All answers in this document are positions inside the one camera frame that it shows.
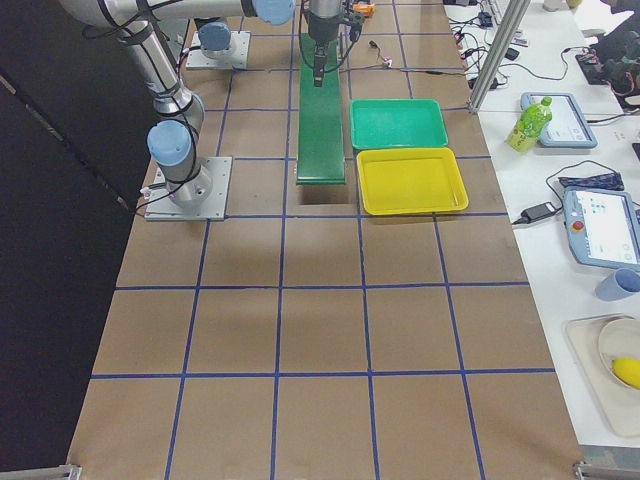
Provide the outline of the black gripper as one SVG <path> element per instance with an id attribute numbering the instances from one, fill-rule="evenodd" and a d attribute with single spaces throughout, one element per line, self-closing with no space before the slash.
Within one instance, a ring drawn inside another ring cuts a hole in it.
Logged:
<path id="1" fill-rule="evenodd" d="M 338 37 L 340 25 L 347 25 L 349 30 L 349 41 L 355 43 L 359 40 L 363 15 L 359 12 L 340 12 L 331 16 L 320 16 L 314 12 L 306 12 L 305 19 L 308 24 L 308 33 L 316 46 L 327 46 Z M 321 52 L 314 53 L 313 63 L 313 83 L 315 87 L 322 87 L 325 75 L 325 55 Z"/>

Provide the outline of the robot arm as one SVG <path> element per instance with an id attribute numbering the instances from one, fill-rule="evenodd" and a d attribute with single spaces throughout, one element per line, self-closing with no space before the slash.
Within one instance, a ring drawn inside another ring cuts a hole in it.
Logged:
<path id="1" fill-rule="evenodd" d="M 153 98 L 159 123 L 147 135 L 149 152 L 164 175 L 166 193 L 159 198 L 181 212 L 193 211 L 211 195 L 210 167 L 197 153 L 205 118 L 201 98 L 180 76 L 159 22 L 192 19 L 200 32 L 210 30 L 201 47 L 222 52 L 231 45 L 228 17 L 257 17 L 271 25 L 291 18 L 289 1 L 63 1 L 63 9 L 85 25 L 83 37 L 114 35 L 136 63 Z"/>
<path id="2" fill-rule="evenodd" d="M 245 16 L 258 17 L 266 23 L 280 25 L 288 21 L 295 10 L 295 1 L 242 1 Z M 364 15 L 356 11 L 352 1 L 305 1 L 301 2 L 301 17 L 305 19 L 308 35 L 314 42 L 313 64 L 305 57 L 302 37 L 299 37 L 299 50 L 303 63 L 312 69 L 315 87 L 322 87 L 324 77 L 340 68 L 349 56 L 353 46 L 359 41 Z M 333 68 L 326 67 L 330 43 L 338 38 L 341 25 L 349 27 L 349 41 L 343 59 Z"/>

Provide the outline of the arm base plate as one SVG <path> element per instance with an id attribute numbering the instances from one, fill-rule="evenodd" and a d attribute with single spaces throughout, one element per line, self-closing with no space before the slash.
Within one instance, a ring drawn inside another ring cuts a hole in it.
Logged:
<path id="1" fill-rule="evenodd" d="M 225 49 L 213 49 L 214 42 L 202 43 L 199 33 L 193 35 L 187 54 L 188 70 L 245 70 L 247 68 L 249 31 L 231 31 L 229 44 Z"/>
<path id="2" fill-rule="evenodd" d="M 144 210 L 148 221 L 200 221 L 225 218 L 232 171 L 231 157 L 199 157 L 199 174 L 176 193 L 170 195 L 164 173 L 157 167 Z"/>

